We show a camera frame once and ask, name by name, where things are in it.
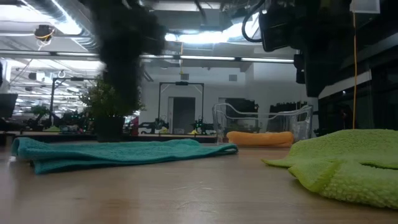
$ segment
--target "transparent container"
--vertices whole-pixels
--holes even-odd
[[[281,133],[290,131],[294,142],[310,139],[312,136],[312,106],[299,110],[279,113],[240,112],[229,103],[213,106],[213,121],[217,143],[228,143],[227,134],[231,131],[244,133]]]

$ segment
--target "door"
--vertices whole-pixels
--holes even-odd
[[[195,98],[175,97],[173,103],[173,134],[188,134],[195,122]]]

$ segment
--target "table surface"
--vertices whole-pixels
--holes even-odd
[[[260,161],[288,151],[47,175],[0,152],[0,223],[398,223],[397,211],[323,198]]]

